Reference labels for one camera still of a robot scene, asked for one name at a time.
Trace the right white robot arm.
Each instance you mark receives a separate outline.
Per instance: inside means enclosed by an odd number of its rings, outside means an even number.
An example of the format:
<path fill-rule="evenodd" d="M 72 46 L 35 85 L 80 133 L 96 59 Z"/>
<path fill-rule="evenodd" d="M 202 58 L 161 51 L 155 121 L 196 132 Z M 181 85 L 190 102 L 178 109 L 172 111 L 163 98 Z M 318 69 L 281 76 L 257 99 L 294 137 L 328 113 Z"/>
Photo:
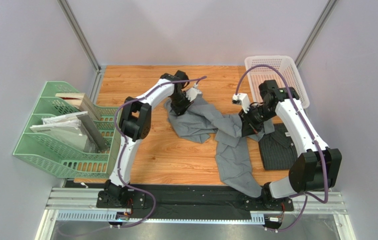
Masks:
<path fill-rule="evenodd" d="M 279 88 L 275 80 L 266 80 L 258 88 L 261 103 L 251 103 L 245 93 L 236 93 L 232 97 L 232 102 L 242 107 L 239 112 L 242 136 L 259 133 L 267 120 L 278 116 L 297 152 L 297 160 L 288 176 L 266 183 L 263 195 L 274 200 L 308 191 L 328 192 L 336 184 L 342 160 L 339 149 L 330 148 L 316 132 L 294 88 Z"/>

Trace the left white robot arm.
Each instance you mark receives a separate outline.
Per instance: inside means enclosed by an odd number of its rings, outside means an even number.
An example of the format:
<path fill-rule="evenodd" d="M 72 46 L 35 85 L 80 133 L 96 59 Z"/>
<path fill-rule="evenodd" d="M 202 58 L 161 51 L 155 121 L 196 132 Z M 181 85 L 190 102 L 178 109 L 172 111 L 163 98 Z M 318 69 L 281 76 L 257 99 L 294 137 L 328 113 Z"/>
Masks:
<path fill-rule="evenodd" d="M 200 93 L 196 86 L 185 90 L 191 80 L 185 72 L 165 73 L 158 82 L 138 97 L 126 98 L 115 113 L 115 128 L 121 135 L 119 155 L 104 190 L 98 194 L 97 205 L 123 206 L 128 201 L 128 189 L 135 156 L 142 140 L 151 129 L 152 110 L 166 98 L 171 100 L 171 110 L 183 115 Z"/>

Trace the grey long sleeve shirt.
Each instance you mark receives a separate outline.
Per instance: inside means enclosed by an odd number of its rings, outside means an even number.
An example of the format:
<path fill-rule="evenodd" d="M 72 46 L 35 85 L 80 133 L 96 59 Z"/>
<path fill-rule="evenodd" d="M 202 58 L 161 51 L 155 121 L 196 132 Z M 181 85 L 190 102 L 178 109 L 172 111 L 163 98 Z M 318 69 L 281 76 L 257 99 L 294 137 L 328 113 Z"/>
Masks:
<path fill-rule="evenodd" d="M 215 160 L 222 183 L 251 198 L 261 196 L 262 187 L 252 175 L 247 138 L 242 136 L 238 114 L 222 114 L 202 95 L 181 116 L 172 110 L 170 99 L 165 101 L 164 108 L 178 137 L 202 144 L 215 134 Z"/>

